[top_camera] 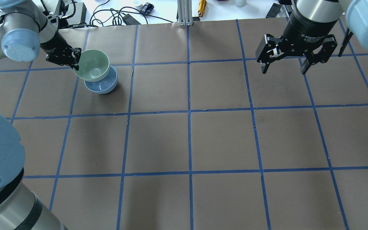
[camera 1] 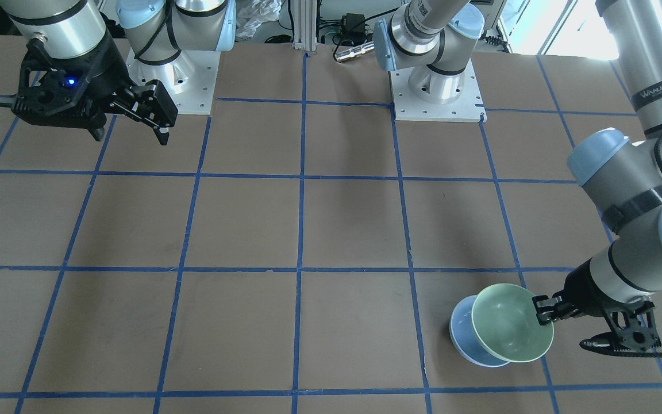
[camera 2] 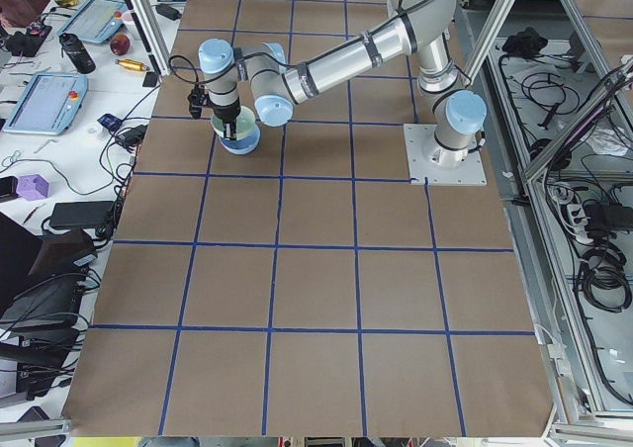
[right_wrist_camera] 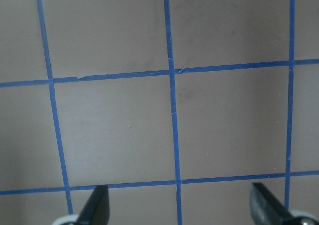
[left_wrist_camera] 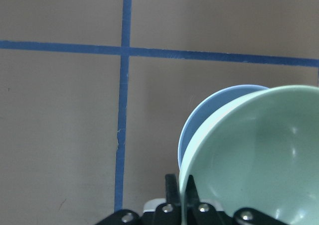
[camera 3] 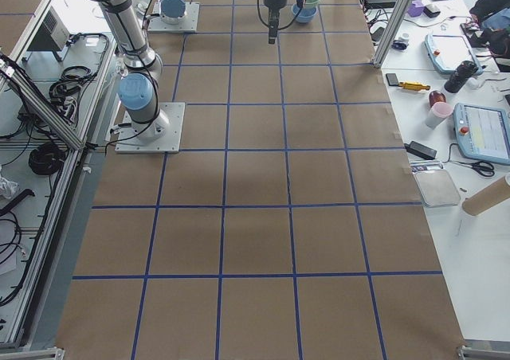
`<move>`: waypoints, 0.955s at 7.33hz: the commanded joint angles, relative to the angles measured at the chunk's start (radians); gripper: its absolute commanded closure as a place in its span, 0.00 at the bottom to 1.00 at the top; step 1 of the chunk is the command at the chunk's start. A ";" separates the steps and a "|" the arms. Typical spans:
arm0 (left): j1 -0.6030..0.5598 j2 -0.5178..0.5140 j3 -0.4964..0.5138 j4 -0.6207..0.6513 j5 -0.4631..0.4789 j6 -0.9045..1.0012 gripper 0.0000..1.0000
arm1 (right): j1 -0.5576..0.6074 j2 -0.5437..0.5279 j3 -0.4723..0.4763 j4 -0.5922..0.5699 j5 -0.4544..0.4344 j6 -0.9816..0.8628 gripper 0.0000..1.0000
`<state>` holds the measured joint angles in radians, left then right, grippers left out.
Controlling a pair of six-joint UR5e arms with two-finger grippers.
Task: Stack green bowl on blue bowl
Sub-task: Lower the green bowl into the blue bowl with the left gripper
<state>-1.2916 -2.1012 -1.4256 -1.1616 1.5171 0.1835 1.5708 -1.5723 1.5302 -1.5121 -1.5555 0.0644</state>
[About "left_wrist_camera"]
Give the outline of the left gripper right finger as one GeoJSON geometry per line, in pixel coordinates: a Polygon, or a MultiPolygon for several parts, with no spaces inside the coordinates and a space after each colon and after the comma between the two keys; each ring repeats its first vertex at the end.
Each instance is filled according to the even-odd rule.
{"type": "Polygon", "coordinates": [[[186,224],[187,225],[222,225],[223,221],[215,207],[200,200],[196,184],[189,175],[186,185],[186,224]]]}

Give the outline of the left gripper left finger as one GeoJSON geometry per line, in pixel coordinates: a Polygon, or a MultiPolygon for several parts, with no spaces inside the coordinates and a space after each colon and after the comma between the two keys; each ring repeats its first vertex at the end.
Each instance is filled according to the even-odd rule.
{"type": "Polygon", "coordinates": [[[165,198],[149,201],[152,225],[180,225],[181,202],[175,174],[165,175],[165,198]]]}

